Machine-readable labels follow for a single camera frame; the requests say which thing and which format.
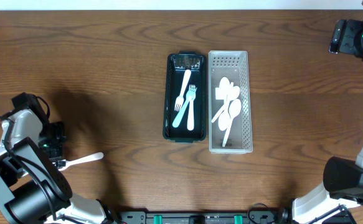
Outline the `white utensil handle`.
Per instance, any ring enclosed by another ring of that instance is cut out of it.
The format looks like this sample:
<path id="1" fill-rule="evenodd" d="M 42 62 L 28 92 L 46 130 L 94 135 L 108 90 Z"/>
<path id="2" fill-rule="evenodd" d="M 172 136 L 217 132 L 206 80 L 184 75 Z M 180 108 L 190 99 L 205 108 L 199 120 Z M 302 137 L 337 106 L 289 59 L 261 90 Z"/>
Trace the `white utensil handle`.
<path id="1" fill-rule="evenodd" d="M 97 153 L 90 154 L 88 156 L 81 157 L 79 159 L 72 160 L 72 161 L 68 161 L 68 160 L 64 159 L 64 160 L 59 161 L 58 170 L 63 171 L 65 169 L 68 169 L 71 166 L 74 166 L 77 164 L 83 164 L 83 163 L 87 163 L 87 162 L 97 161 L 97 160 L 103 159 L 103 157 L 104 157 L 104 154 L 102 152 L 97 152 Z"/>

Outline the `clear white plastic basket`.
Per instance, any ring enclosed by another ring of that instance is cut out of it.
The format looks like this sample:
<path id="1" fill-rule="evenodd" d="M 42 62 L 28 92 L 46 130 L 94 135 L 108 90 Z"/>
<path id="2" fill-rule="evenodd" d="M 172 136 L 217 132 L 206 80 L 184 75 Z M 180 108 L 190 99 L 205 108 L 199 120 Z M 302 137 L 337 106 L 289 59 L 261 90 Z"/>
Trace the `clear white plastic basket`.
<path id="1" fill-rule="evenodd" d="M 219 96 L 219 83 L 227 77 L 230 86 L 239 86 L 237 99 L 242 103 L 240 114 L 235 117 L 225 147 L 222 146 L 225 131 L 218 127 L 218 119 L 211 120 L 224 104 Z M 209 151 L 217 154 L 245 154 L 253 151 L 252 121 L 250 107 L 250 82 L 248 53 L 246 51 L 211 50 L 209 52 Z"/>

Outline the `white spoon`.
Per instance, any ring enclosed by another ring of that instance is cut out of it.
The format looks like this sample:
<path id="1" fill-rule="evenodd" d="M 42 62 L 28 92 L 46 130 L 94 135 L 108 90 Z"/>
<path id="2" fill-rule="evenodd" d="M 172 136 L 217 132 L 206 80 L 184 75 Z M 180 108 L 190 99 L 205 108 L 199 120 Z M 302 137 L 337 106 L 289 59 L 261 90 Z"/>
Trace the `white spoon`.
<path id="1" fill-rule="evenodd" d="M 221 99 L 225 98 L 229 87 L 230 87 L 229 79 L 227 77 L 222 77 L 219 83 L 219 96 L 221 97 Z"/>
<path id="2" fill-rule="evenodd" d="M 225 147 L 227 144 L 233 120 L 235 119 L 235 117 L 237 117 L 240 114 L 241 109 L 242 109 L 242 103 L 241 103 L 240 99 L 236 99 L 236 100 L 233 100 L 233 102 L 231 102 L 231 104 L 229 106 L 230 119 L 228 121 L 228 126 L 225 131 L 225 136 L 224 136 L 224 140 L 222 143 L 223 147 Z"/>
<path id="3" fill-rule="evenodd" d="M 214 117 L 212 118 L 211 122 L 214 123 L 222 113 L 226 113 L 228 111 L 228 107 L 229 104 L 232 100 L 235 100 L 238 98 L 239 94 L 240 94 L 240 87 L 239 86 L 230 86 L 227 88 L 223 88 L 222 91 L 222 96 L 224 96 L 225 102 L 224 104 L 220 107 L 220 109 L 218 110 L 218 112 L 216 112 L 216 114 L 214 115 Z"/>
<path id="4" fill-rule="evenodd" d="M 230 119 L 228 108 L 229 108 L 229 94 L 227 94 L 227 96 L 224 99 L 224 104 L 222 106 L 223 111 L 221 112 L 218 118 L 218 127 L 221 131 L 225 131 L 228 126 L 228 122 Z"/>

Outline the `white fork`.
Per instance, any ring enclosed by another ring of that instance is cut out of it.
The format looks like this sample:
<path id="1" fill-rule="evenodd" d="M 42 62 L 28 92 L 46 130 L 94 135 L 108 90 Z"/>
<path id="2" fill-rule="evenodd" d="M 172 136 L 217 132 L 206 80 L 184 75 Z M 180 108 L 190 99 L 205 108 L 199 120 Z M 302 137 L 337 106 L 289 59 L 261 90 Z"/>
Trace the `white fork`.
<path id="1" fill-rule="evenodd" d="M 189 91 L 191 93 L 189 97 L 189 112 L 187 117 L 187 129 L 192 131 L 194 129 L 194 100 L 196 98 L 196 86 L 190 85 Z"/>
<path id="2" fill-rule="evenodd" d="M 179 96 L 176 98 L 176 102 L 175 102 L 175 107 L 174 107 L 175 111 L 179 111 L 184 103 L 184 93 L 185 93 L 185 90 L 186 90 L 190 77 L 191 77 L 191 70 L 189 70 L 189 69 L 185 70 L 184 76 L 182 79 L 181 90 L 180 90 Z"/>

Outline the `mint green plastic fork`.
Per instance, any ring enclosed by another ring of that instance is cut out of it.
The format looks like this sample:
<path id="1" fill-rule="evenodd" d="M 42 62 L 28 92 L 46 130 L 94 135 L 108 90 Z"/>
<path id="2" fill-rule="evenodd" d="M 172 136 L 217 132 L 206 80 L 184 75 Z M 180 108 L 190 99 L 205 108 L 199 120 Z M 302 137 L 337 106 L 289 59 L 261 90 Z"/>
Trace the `mint green plastic fork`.
<path id="1" fill-rule="evenodd" d="M 195 97 L 196 97 L 196 92 L 194 90 L 189 90 L 187 92 L 187 94 L 186 94 L 186 97 L 187 97 L 186 102 L 183 104 L 183 106 L 181 107 L 181 109 L 178 112 L 177 116 L 174 118 L 174 121 L 172 122 L 173 128 L 178 128 L 179 127 L 189 102 L 191 100 L 194 100 Z"/>

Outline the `black plastic basket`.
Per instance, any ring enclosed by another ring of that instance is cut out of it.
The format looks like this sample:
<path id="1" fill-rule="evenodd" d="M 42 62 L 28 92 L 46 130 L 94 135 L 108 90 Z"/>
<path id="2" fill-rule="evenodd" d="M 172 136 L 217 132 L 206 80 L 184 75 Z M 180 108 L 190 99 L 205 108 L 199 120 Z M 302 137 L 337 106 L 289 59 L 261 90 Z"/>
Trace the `black plastic basket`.
<path id="1" fill-rule="evenodd" d="M 184 93 L 184 103 L 190 85 L 195 85 L 194 129 L 187 129 L 189 105 L 178 128 L 172 122 L 179 111 L 175 111 L 176 98 L 179 96 L 185 70 L 191 70 L 191 77 Z M 195 52 L 180 51 L 167 58 L 166 87 L 164 100 L 163 137 L 167 140 L 183 143 L 202 141 L 206 137 L 206 103 L 207 103 L 207 59 L 205 55 Z"/>

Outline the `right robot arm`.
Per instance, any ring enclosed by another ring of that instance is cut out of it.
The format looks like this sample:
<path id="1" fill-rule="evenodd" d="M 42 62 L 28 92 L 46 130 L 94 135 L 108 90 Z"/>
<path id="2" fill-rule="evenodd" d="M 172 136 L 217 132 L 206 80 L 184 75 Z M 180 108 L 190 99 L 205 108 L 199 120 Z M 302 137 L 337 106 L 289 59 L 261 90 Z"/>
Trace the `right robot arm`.
<path id="1" fill-rule="evenodd" d="M 340 19 L 334 27 L 329 52 L 349 54 L 363 61 L 363 20 Z M 350 210 L 363 207 L 363 145 L 354 160 L 331 157 L 323 172 L 323 181 L 284 209 L 277 223 L 324 223 L 330 218 L 355 223 Z"/>

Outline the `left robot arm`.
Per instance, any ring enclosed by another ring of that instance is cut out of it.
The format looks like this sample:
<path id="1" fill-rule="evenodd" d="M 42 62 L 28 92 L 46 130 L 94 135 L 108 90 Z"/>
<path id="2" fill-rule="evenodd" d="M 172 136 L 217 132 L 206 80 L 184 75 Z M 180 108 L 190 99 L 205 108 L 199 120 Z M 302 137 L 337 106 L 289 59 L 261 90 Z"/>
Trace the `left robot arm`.
<path id="1" fill-rule="evenodd" d="M 45 153 L 62 144 L 63 131 L 42 102 L 21 93 L 0 116 L 0 212 L 9 223 L 119 223 L 100 200 L 73 194 Z"/>

